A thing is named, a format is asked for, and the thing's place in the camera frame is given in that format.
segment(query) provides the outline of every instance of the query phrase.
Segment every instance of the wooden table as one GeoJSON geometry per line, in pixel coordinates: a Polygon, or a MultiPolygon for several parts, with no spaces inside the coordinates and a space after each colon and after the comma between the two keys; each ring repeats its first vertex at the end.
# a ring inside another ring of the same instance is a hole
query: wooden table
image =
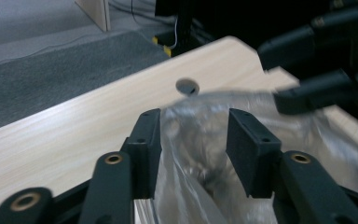
{"type": "MultiPolygon", "coordinates": [[[[120,149],[142,112],[185,97],[175,89],[183,77],[200,93],[296,85],[282,69],[264,74],[253,49],[223,38],[0,128],[0,202],[20,189],[47,187],[57,195],[89,179],[96,160],[120,149]]],[[[327,113],[358,141],[356,120],[336,107],[327,113]]]]}

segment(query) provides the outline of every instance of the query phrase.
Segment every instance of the light wood tabletop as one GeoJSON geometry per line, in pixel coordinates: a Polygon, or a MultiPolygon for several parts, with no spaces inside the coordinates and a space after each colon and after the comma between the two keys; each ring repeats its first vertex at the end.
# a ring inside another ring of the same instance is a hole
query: light wood tabletop
{"type": "MultiPolygon", "coordinates": [[[[191,78],[200,93],[275,91],[296,85],[282,69],[265,74],[256,52],[225,37],[0,128],[0,203],[30,187],[58,195],[89,179],[97,159],[119,150],[139,115],[185,98],[175,83],[191,78]]],[[[326,112],[358,142],[358,121],[326,112]]]]}

